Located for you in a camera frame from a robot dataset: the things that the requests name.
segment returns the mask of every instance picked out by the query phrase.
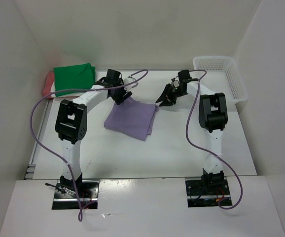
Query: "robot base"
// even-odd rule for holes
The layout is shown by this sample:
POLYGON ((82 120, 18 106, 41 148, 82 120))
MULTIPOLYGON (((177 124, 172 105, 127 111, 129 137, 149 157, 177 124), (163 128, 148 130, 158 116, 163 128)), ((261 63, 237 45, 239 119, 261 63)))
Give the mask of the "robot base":
MULTIPOLYGON (((82 206, 85 206, 90 201, 95 201, 89 205, 87 209, 98 209, 99 182, 99 180, 82 180, 83 188, 82 191, 79 191, 82 206)), ((70 209, 79 209, 75 193, 61 186, 60 181, 58 180, 52 210, 70 209)))
POLYGON ((185 185, 188 207, 218 206, 218 201, 221 198, 225 198, 220 203, 221 206, 232 205, 228 181, 226 179, 223 180, 222 186, 209 193, 203 189, 201 178, 185 179, 185 185))

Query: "green cloth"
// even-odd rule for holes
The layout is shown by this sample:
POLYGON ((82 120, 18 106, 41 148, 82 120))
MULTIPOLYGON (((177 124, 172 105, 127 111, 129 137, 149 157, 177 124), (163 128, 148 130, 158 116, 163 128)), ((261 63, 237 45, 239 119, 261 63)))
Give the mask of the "green cloth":
MULTIPOLYGON (((64 89, 91 89, 95 81, 95 67, 90 63, 54 68, 54 81, 56 90, 64 89)), ((74 92, 59 92, 56 96, 74 92)))

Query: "red wire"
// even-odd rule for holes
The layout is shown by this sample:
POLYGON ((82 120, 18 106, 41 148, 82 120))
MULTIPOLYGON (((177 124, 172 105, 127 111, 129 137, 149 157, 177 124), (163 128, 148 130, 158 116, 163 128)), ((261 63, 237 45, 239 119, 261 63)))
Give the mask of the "red wire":
POLYGON ((222 197, 221 198, 224 198, 225 197, 225 192, 221 188, 219 188, 219 190, 222 192, 222 197))
POLYGON ((87 194, 88 194, 88 196, 89 196, 89 199, 90 199, 90 201, 91 201, 91 195, 90 195, 90 193, 89 193, 89 191, 88 191, 87 189, 84 189, 84 190, 83 190, 83 198, 84 198, 84 191, 87 192, 87 194))

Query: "cable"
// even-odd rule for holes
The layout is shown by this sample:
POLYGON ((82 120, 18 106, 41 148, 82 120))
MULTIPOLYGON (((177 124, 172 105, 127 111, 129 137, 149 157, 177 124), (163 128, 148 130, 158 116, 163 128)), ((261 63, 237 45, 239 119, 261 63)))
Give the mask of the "cable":
POLYGON ((86 209, 88 206, 90 206, 91 204, 95 203, 96 201, 91 201, 88 204, 84 205, 84 207, 82 208, 83 210, 86 209))
POLYGON ((92 198, 91 198, 90 192, 89 192, 87 189, 84 189, 84 190, 83 190, 83 198, 84 198, 84 191, 86 191, 86 193, 88 194, 89 201, 92 201, 92 198))
POLYGON ((188 192, 189 192, 189 194, 190 194, 190 199, 191 199, 193 202, 197 201, 198 199, 201 198, 201 196, 202 196, 202 194, 203 194, 203 191, 204 191, 204 188, 201 189, 201 192, 200 192, 200 194, 198 195, 198 197, 197 197, 196 199, 193 199, 193 198, 192 198, 192 195, 191 195, 191 189, 189 189, 188 192))
POLYGON ((77 198, 77 201, 78 201, 78 205, 79 205, 79 214, 78 214, 78 220, 81 222, 82 219, 83 219, 83 216, 82 216, 82 210, 87 207, 88 205, 91 204, 88 203, 87 205, 85 205, 84 207, 82 207, 82 204, 81 204, 81 201, 80 201, 80 197, 79 197, 79 193, 78 193, 78 189, 77 189, 77 184, 75 182, 75 178, 74 178, 74 175, 73 175, 73 172, 72 172, 72 169, 71 169, 71 166, 70 164, 68 163, 68 161, 63 158, 60 154, 54 152, 53 150, 51 150, 50 148, 46 147, 45 145, 43 145, 39 140, 38 138, 36 137, 35 133, 34 133, 34 130, 33 130, 33 124, 32 124, 32 121, 33 121, 33 115, 34 115, 34 111, 36 110, 37 106, 44 100, 46 99, 48 96, 50 95, 53 95, 55 93, 59 93, 59 92, 87 92, 87 91, 100 91, 100 90, 111 90, 111 89, 119 89, 119 88, 123 88, 125 86, 129 86, 131 84, 134 84, 134 83, 137 83, 138 81, 140 81, 141 79, 143 79, 147 74, 148 74, 148 70, 147 69, 143 69, 143 70, 140 70, 140 71, 137 71, 133 74, 131 74, 130 76, 134 76, 136 74, 139 74, 141 72, 145 72, 144 75, 142 75, 140 78, 138 78, 137 80, 135 81, 132 81, 131 83, 128 83, 128 84, 125 84, 125 85, 120 85, 120 86, 115 86, 115 87, 108 87, 108 88, 98 88, 96 90, 93 90, 93 89, 65 89, 65 90, 58 90, 58 91, 54 91, 54 92, 51 92, 49 93, 48 95, 45 95, 43 96, 32 108, 32 111, 31 111, 31 115, 30 115, 30 131, 31 131, 31 134, 34 138, 34 140, 41 146, 43 147, 45 150, 49 151, 51 154, 59 157, 68 167, 69 169, 69 172, 71 174, 71 178, 72 178, 72 183, 73 183, 73 187, 74 187, 74 190, 75 190, 75 193, 76 193, 76 198, 77 198))
POLYGON ((224 198, 224 197, 225 197, 225 192, 222 190, 222 188, 219 188, 219 190, 220 190, 221 193, 222 193, 222 198, 224 198))
POLYGON ((200 146, 197 146, 195 145, 194 143, 191 142, 191 140, 189 139, 188 137, 188 127, 189 127, 189 124, 190 124, 190 120, 191 120, 191 116, 192 116, 192 113, 193 113, 193 110, 195 108, 195 104, 197 102, 197 98, 198 98, 198 95, 199 95, 199 92, 200 92, 200 81, 201 79, 206 75, 206 71, 205 70, 191 70, 190 72, 194 72, 194 71, 201 71, 201 72, 204 72, 204 74, 198 79, 198 84, 197 84, 197 92, 196 92, 196 96, 195 96, 195 100, 194 100, 194 103, 192 105, 192 108, 190 110, 190 113, 188 115, 188 118, 187 118, 187 122, 186 122, 186 127, 185 127, 185 135, 186 135, 186 139, 187 141, 189 142, 189 144, 191 144, 193 147, 199 149, 199 150, 202 150, 204 152, 208 152, 210 154, 212 154, 213 156, 215 156, 218 160, 220 160, 221 162, 223 162, 225 165, 227 165, 229 167, 229 169, 233 172, 233 174, 236 176, 237 180, 238 180, 238 183, 240 185, 240 197, 238 199, 238 201, 231 207, 223 207, 220 205, 220 203, 223 201, 223 200, 226 200, 226 199, 229 199, 229 197, 227 198, 223 198, 222 200, 220 200, 218 202, 218 206, 221 208, 221 209, 224 209, 224 210, 231 210, 233 208, 235 208, 236 206, 239 205, 239 203, 241 202, 242 200, 242 196, 243 196, 243 187, 242 187, 242 183, 241 183, 241 180, 239 178, 239 176, 237 175, 236 171, 230 166, 230 164, 228 164, 225 160, 223 160, 222 158, 220 158, 220 156, 218 156, 217 154, 215 154, 214 152, 208 150, 208 149, 205 149, 203 147, 200 147, 200 146))

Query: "white enclosure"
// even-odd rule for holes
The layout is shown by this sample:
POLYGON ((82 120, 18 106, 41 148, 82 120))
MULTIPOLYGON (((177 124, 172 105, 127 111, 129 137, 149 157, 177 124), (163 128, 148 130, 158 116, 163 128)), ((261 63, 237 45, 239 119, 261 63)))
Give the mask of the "white enclosure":
POLYGON ((249 94, 240 120, 285 232, 285 0, 0 0, 0 230, 30 160, 29 114, 48 71, 88 62, 178 71, 212 55, 239 66, 249 94))

